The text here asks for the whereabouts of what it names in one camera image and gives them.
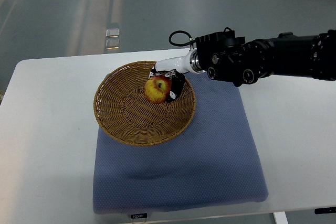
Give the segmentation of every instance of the wicker basket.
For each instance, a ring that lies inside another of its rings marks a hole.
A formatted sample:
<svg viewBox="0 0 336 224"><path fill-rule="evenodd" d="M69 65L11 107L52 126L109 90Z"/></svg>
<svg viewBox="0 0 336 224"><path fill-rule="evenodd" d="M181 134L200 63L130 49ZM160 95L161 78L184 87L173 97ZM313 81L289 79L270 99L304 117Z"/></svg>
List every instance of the wicker basket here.
<svg viewBox="0 0 336 224"><path fill-rule="evenodd" d="M100 127L114 140L133 146L157 145L178 136L190 124L196 99L187 79L176 101L152 104L146 100L143 89L154 64L124 65L99 86L93 110Z"/></svg>

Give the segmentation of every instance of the red apple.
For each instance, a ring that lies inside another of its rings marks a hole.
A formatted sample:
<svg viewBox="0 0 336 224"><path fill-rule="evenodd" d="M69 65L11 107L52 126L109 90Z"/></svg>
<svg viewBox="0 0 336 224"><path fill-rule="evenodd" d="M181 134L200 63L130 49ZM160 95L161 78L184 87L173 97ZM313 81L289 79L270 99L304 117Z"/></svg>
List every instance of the red apple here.
<svg viewBox="0 0 336 224"><path fill-rule="evenodd" d="M165 76L152 76L145 84L144 93L146 99L155 104L163 103L167 100L172 81Z"/></svg>

